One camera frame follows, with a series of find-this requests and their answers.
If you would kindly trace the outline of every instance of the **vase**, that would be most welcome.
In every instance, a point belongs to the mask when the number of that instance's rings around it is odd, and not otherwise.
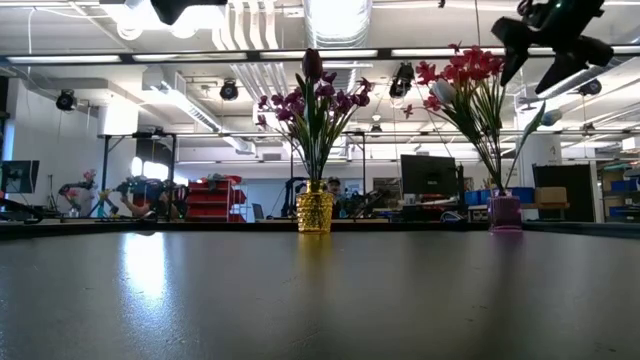
[[[491,197],[488,199],[487,205],[491,232],[522,231],[520,198],[516,196]]]
[[[333,195],[323,191],[324,181],[307,180],[307,192],[298,195],[298,231],[328,233],[331,231]]]

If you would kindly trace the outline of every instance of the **purple vase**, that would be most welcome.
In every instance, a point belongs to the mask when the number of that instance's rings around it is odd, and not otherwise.
[[[522,231],[520,198],[516,196],[491,197],[487,205],[491,232]]]

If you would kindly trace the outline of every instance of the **white flower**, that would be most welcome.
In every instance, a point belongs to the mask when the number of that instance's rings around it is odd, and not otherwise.
[[[556,109],[547,111],[542,115],[542,126],[553,126],[558,120],[562,119],[562,111]]]
[[[438,79],[433,87],[433,94],[443,104],[450,104],[456,98],[456,89],[444,79]]]

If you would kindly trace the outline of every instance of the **monitor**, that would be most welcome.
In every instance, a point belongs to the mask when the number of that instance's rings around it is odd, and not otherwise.
[[[40,161],[3,161],[0,190],[7,194],[32,194],[36,190]]]
[[[264,213],[262,212],[262,205],[260,204],[251,204],[253,206],[253,218],[258,220],[264,220]]]
[[[404,194],[458,195],[454,158],[402,155],[400,161]]]

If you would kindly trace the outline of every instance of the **dark table surface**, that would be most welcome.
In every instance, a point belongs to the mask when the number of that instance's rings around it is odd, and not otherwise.
[[[640,241],[526,232],[0,243],[0,359],[640,359]]]

